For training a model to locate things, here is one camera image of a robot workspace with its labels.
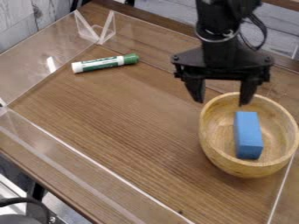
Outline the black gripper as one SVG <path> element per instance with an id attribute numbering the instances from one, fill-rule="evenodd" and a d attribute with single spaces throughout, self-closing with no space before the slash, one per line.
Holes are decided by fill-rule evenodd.
<path id="1" fill-rule="evenodd" d="M 184 81 L 191 98 L 196 102 L 204 102 L 204 79 L 242 81 L 239 105 L 243 106 L 250 104 L 258 84 L 270 82 L 274 58 L 238 43 L 231 49 L 216 47 L 205 51 L 203 47 L 192 48 L 176 53 L 171 62 L 175 66 L 173 77 Z"/>

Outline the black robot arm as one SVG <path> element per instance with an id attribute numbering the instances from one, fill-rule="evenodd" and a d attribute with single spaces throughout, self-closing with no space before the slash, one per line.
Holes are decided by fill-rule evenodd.
<path id="1" fill-rule="evenodd" d="M 263 33 L 267 27 L 255 15 L 262 0 L 195 0 L 195 33 L 200 47 L 172 56 L 173 77 L 184 82 L 192 99 L 204 101 L 205 81 L 239 81 L 239 104 L 250 104 L 258 86 L 270 81 L 274 58 L 251 45 L 240 32 L 246 19 Z"/>

